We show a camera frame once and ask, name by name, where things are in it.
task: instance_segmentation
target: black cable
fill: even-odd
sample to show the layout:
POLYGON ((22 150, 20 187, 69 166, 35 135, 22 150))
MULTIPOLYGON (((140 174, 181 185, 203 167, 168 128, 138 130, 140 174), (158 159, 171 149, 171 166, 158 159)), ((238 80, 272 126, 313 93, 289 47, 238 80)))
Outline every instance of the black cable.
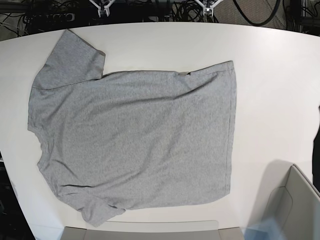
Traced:
POLYGON ((311 17, 316 17, 316 14, 311 12, 311 10, 305 6, 302 6, 301 10, 304 11, 305 13, 309 14, 311 17))
POLYGON ((21 19, 23 18, 23 15, 20 15, 20 18, 19 18, 19 20, 18 20, 18 23, 17 23, 17 25, 16 25, 16 28, 17 28, 17 37, 19 37, 19 34, 20 34, 20 21, 21 21, 21 19))
POLYGON ((285 7, 284 9, 284 13, 285 13, 285 17, 286 17, 286 23, 287 23, 287 27, 286 29, 288 30, 288 21, 291 23, 291 28, 292 28, 292 31, 296 31, 296 25, 295 25, 295 20, 292 18, 292 16, 290 14, 288 14, 288 8, 290 8, 290 6, 287 6, 285 7))
POLYGON ((18 33, 17 33, 16 31, 13 31, 12 29, 8 28, 7 26, 2 25, 2 24, 0 24, 0 26, 5 27, 5 28, 8 29, 10 32, 13 32, 13 33, 15 33, 16 35, 18 35, 18 33))
POLYGON ((12 13, 10 13, 10 14, 0 13, 0 14, 1 14, 1 15, 5 15, 5 16, 7 16, 8 18, 9 18, 9 17, 10 17, 10 18, 16 18, 16 17, 20 17, 20 16, 25 15, 25 14, 20 14, 20 15, 17 15, 17 16, 11 16, 12 13))
POLYGON ((282 7, 283 7, 284 17, 285 17, 285 30, 288 30, 288 17, 287 17, 287 11, 285 7, 285 0, 282 0, 282 7))
POLYGON ((174 22, 203 22, 204 15, 202 7, 194 0, 187 0, 179 3, 173 3, 176 12, 172 9, 172 17, 174 22))
POLYGON ((317 5, 319 5, 320 4, 320 1, 318 1, 318 2, 316 2, 315 4, 314 4, 314 11, 315 11, 315 16, 316 17, 318 17, 318 10, 317 10, 317 5))
POLYGON ((217 23, 217 24, 219 23, 218 18, 217 18, 216 15, 214 15, 214 14, 213 14, 213 22, 214 22, 214 23, 217 23))
POLYGON ((260 23, 255 23, 255 22, 252 22, 249 20, 249 18, 247 18, 247 16, 244 14, 244 12, 241 10, 240 6, 238 5, 237 1, 236 0, 233 0, 233 3, 234 5, 236 6, 236 9, 238 9, 239 13, 242 15, 242 17, 252 26, 255 26, 255 27, 261 27, 261 26, 264 26, 266 25, 267 23, 269 23, 273 18, 274 16, 276 15, 278 9, 279 9, 279 5, 280 5, 280 2, 281 0, 276 0, 276 3, 275 3, 275 6, 274 6, 274 9, 272 11, 272 13, 270 14, 270 16, 263 22, 260 22, 260 23))
POLYGON ((129 3, 129 6, 134 6, 134 7, 143 7, 143 6, 147 6, 147 5, 153 5, 151 0, 147 0, 147 1, 139 1, 139 0, 135 0, 129 3))
POLYGON ((214 21, 212 21, 212 18, 210 16, 206 16, 206 21, 208 23, 214 23, 214 21))
MULTIPOLYGON (((272 6, 270 5, 269 0, 265 0, 266 4, 268 4, 268 6, 270 7, 270 9, 272 10, 272 6)), ((283 25, 282 21, 279 19, 279 17, 277 15, 274 16, 275 19, 278 21, 278 23, 282 26, 283 29, 285 29, 285 25, 283 25)))
POLYGON ((34 34, 55 30, 54 22, 50 21, 45 14, 72 11, 80 8, 81 4, 81 0, 68 0, 65 2, 32 0, 28 5, 25 15, 22 17, 22 22, 25 24, 24 31, 28 34, 34 34))

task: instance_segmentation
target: t-shirt sleeve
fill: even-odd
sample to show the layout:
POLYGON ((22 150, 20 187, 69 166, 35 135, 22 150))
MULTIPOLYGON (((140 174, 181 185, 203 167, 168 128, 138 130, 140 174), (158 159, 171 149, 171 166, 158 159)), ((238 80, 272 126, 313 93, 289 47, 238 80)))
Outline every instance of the t-shirt sleeve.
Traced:
POLYGON ((95 227, 125 210, 90 194, 76 180, 67 181, 66 175, 71 173, 57 146, 63 144, 59 134, 66 118, 59 111, 72 91, 71 85, 100 79, 104 63, 103 52, 66 30, 34 79, 28 110, 28 130, 41 144, 40 172, 54 195, 95 227))
POLYGON ((94 227, 98 227, 108 219, 123 214, 126 210, 108 205, 103 199, 95 197, 85 191, 71 192, 57 197, 78 212, 83 220, 94 227))
POLYGON ((105 54, 70 30, 65 30, 34 79, 33 88, 55 89, 63 86, 100 79, 105 54))

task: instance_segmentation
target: cable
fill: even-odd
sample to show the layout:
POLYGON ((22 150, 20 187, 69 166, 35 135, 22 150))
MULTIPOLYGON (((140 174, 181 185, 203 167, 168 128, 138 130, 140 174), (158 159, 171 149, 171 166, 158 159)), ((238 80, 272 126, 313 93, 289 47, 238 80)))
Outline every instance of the cable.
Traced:
MULTIPOLYGON (((269 0, 266 0, 265 2, 268 4, 268 6, 270 7, 270 9, 272 10, 273 7, 270 5, 270 1, 269 1, 269 0)), ((282 23, 282 21, 280 20, 280 18, 279 18, 277 15, 275 15, 274 17, 275 17, 275 20, 277 20, 277 22, 282 26, 282 28, 285 29, 286 26, 282 23)))
POLYGON ((0 23, 0 27, 1 27, 1 26, 3 26, 4 28, 8 29, 10 32, 13 32, 13 33, 15 33, 15 34, 18 35, 18 33, 17 33, 16 31, 13 31, 13 30, 11 30, 10 28, 8 28, 7 26, 2 25, 2 24, 0 23))
POLYGON ((315 16, 316 17, 318 17, 318 10, 317 10, 317 5, 319 5, 320 4, 320 1, 318 1, 318 2, 316 2, 315 4, 314 4, 314 11, 315 11, 315 16))
POLYGON ((297 26, 296 26, 296 24, 295 24, 295 20, 293 19, 293 17, 292 17, 290 14, 288 14, 288 8, 290 8, 290 6, 287 6, 287 7, 285 8, 284 12, 285 12, 285 14, 286 14, 286 17, 289 16, 289 21, 291 22, 292 31, 296 32, 297 26))
POLYGON ((174 22, 203 22, 204 15, 202 7, 194 0, 187 0, 179 3, 173 3, 176 12, 172 8, 172 19, 174 22))
POLYGON ((218 18, 217 18, 216 15, 214 15, 214 14, 213 14, 213 22, 214 22, 214 23, 217 23, 217 24, 219 23, 218 18))
POLYGON ((288 30, 288 17, 287 17, 287 11, 285 7, 285 0, 282 0, 282 7, 283 7, 284 17, 285 17, 285 30, 288 30))
POLYGON ((214 21, 212 21, 212 18, 210 16, 206 16, 206 21, 208 23, 214 23, 214 21))
POLYGON ((302 6, 301 10, 304 11, 305 13, 309 14, 311 17, 316 17, 316 14, 311 12, 311 10, 305 6, 302 6))
POLYGON ((238 9, 239 13, 242 15, 242 17, 252 26, 255 26, 255 27, 261 27, 261 26, 264 26, 266 25, 267 23, 269 23, 273 18, 274 16, 276 15, 278 9, 279 9, 279 5, 280 5, 280 2, 281 0, 276 0, 276 3, 275 3, 275 6, 274 6, 274 9, 272 11, 272 13, 270 14, 270 16, 263 22, 260 22, 260 23, 255 23, 255 22, 252 22, 249 20, 249 18, 247 18, 247 16, 244 14, 244 12, 241 10, 240 6, 238 5, 237 1, 236 0, 233 0, 233 3, 234 5, 236 6, 236 8, 238 9))
POLYGON ((25 14, 20 14, 20 15, 17 15, 17 16, 11 16, 11 14, 12 13, 10 13, 10 14, 6 14, 6 13, 0 13, 1 15, 5 15, 5 16, 7 16, 8 18, 10 17, 10 18, 16 18, 16 17, 20 17, 20 16, 23 16, 23 15, 25 15, 25 14))
POLYGON ((12 25, 12 24, 10 24, 10 23, 7 23, 7 22, 0 22, 0 25, 2 25, 2 26, 4 26, 4 27, 7 26, 7 27, 11 27, 11 28, 13 28, 13 29, 17 29, 18 32, 19 32, 19 30, 20 30, 18 27, 14 26, 14 25, 12 25))
POLYGON ((71 12, 81 7, 82 1, 68 0, 58 2, 56 0, 36 1, 32 0, 28 6, 25 15, 22 17, 22 22, 25 24, 24 30, 28 34, 39 32, 47 32, 60 29, 62 21, 55 22, 50 20, 46 14, 56 14, 61 12, 71 12))
POLYGON ((16 27, 18 28, 18 32, 17 32, 17 36, 19 37, 19 34, 20 34, 20 22, 21 22, 21 19, 23 18, 23 16, 21 16, 20 18, 19 18, 19 20, 18 20, 18 23, 17 23, 17 25, 16 25, 16 27))

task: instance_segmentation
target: wires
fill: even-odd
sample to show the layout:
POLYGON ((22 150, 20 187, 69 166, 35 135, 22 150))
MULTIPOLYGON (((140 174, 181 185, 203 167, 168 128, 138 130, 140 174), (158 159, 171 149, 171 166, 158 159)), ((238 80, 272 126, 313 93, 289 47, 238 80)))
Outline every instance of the wires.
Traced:
POLYGON ((290 6, 285 6, 285 1, 282 1, 282 7, 283 7, 283 11, 284 11, 284 16, 285 16, 285 30, 289 30, 289 22, 291 23, 291 31, 296 31, 296 24, 295 24, 295 20, 293 19, 293 17, 290 15, 290 11, 288 11, 288 9, 290 9, 290 6))
POLYGON ((204 15, 202 7, 193 0, 180 3, 179 7, 174 2, 176 12, 172 14, 174 22, 203 22, 204 15))
POLYGON ((182 2, 174 2, 172 7, 172 20, 174 22, 208 22, 219 23, 217 17, 204 17, 203 8, 194 0, 187 0, 182 2))
POLYGON ((302 6, 301 10, 307 14, 309 14, 311 17, 316 17, 316 13, 311 12, 311 10, 309 8, 307 8, 306 6, 302 6))
POLYGON ((5 15, 5 16, 6 16, 6 18, 5 18, 2 22, 0 22, 0 27, 3 26, 4 28, 6 28, 7 30, 9 30, 10 32, 15 33, 17 37, 20 37, 20 35, 19 35, 19 31, 20 31, 19 26, 15 27, 15 26, 13 26, 12 24, 9 24, 9 23, 7 23, 7 22, 5 22, 5 21, 6 21, 8 18, 18 18, 18 17, 20 17, 20 19, 21 19, 21 18, 24 16, 24 14, 12 16, 12 13, 10 13, 10 14, 0 13, 0 15, 5 15))
MULTIPOLYGON (((23 18, 24 15, 20 16, 19 17, 19 20, 18 20, 18 24, 16 25, 18 31, 17 31, 17 36, 19 37, 19 34, 20 34, 20 23, 21 23, 21 19, 23 18)), ((25 33, 25 35, 29 35, 25 30, 22 29, 22 31, 25 33)))
POLYGON ((147 1, 136 0, 136 1, 132 1, 132 2, 127 2, 127 4, 129 6, 143 7, 145 5, 152 5, 152 1, 151 0, 147 0, 147 1))
POLYGON ((234 5, 236 6, 236 9, 238 9, 239 13, 242 15, 242 17, 252 26, 255 27, 261 27, 266 25, 267 23, 269 23, 276 15, 278 9, 279 9, 279 5, 280 5, 281 0, 276 0, 274 9, 272 11, 272 13, 270 14, 270 16, 263 22, 260 23, 255 23, 249 20, 249 18, 244 14, 244 12, 241 10, 240 6, 238 5, 236 0, 233 0, 234 5))
POLYGON ((317 10, 317 6, 320 4, 320 1, 318 1, 318 2, 316 2, 315 4, 314 4, 314 11, 315 11, 315 16, 316 17, 318 17, 318 10, 317 10))
POLYGON ((81 7, 81 3, 85 1, 67 0, 58 2, 56 0, 31 0, 31 3, 25 13, 20 19, 20 22, 25 24, 24 31, 29 34, 48 32, 58 29, 63 29, 66 23, 65 18, 53 19, 54 14, 73 12, 75 9, 81 7))

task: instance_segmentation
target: short sleeve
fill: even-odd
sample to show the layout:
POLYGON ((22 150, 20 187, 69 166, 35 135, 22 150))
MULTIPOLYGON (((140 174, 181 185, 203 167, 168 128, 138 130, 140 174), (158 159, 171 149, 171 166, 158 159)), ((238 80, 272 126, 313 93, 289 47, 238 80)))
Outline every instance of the short sleeve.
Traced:
POLYGON ((100 79, 105 54, 70 30, 65 30, 34 79, 33 88, 49 90, 100 79))
POLYGON ((94 227, 98 227, 108 219, 123 214, 126 210, 108 205, 104 200, 85 191, 57 196, 57 198, 81 212, 82 218, 94 227))

